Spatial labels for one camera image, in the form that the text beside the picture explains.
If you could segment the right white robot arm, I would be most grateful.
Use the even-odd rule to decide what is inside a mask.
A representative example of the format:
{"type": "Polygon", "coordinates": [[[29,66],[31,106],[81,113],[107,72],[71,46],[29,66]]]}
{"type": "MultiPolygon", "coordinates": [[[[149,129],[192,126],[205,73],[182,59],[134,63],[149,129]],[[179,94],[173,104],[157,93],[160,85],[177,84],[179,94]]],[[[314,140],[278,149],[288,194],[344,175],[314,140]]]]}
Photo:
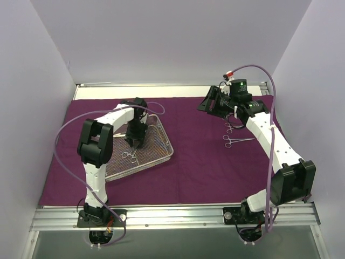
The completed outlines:
{"type": "Polygon", "coordinates": [[[311,195],[316,173],[313,161],[304,160],[286,141],[273,121],[273,113],[262,100],[243,92],[229,96],[213,85],[199,111],[220,118],[234,115],[254,135],[269,158],[268,186],[242,202],[240,218],[253,222],[261,212],[311,195]]]}

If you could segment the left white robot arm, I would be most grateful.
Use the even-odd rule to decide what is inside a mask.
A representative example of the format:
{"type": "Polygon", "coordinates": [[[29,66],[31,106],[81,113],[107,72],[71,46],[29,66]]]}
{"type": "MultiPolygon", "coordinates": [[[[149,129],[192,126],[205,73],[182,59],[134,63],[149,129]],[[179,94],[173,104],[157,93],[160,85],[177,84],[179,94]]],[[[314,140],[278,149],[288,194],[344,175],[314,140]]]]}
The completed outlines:
{"type": "Polygon", "coordinates": [[[83,163],[86,183],[89,185],[84,213],[96,226],[105,225],[109,219],[109,211],[105,208],[108,201],[105,173],[106,165],[113,154],[114,132],[127,124],[125,142],[130,147],[140,148],[148,129],[147,107],[146,101],[142,98],[122,101],[113,112],[96,119],[86,119],[82,125],[77,154],[83,163]]]}

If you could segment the steel surgical scissors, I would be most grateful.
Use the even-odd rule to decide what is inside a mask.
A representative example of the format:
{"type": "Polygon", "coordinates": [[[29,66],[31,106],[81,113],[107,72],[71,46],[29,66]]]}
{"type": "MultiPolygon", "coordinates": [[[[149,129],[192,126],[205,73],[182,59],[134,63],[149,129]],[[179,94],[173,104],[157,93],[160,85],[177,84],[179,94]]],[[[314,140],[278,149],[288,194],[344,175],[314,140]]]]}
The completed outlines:
{"type": "Polygon", "coordinates": [[[227,134],[231,134],[234,130],[240,130],[240,129],[244,128],[243,125],[232,126],[229,122],[226,122],[224,124],[224,126],[226,127],[226,133],[227,134]]]}

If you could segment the wire mesh instrument tray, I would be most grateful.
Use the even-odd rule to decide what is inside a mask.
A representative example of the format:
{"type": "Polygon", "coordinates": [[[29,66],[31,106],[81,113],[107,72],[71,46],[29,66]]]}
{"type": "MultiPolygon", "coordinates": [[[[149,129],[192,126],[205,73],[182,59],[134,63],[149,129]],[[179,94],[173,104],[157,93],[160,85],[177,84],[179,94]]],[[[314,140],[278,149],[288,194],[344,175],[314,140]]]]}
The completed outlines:
{"type": "Polygon", "coordinates": [[[141,148],[137,148],[137,163],[130,163],[129,159],[121,157],[122,152],[136,148],[125,142],[127,125],[121,126],[113,135],[113,154],[106,166],[105,180],[111,182],[170,160],[174,153],[171,142],[164,127],[155,114],[147,118],[148,129],[141,148]]]}

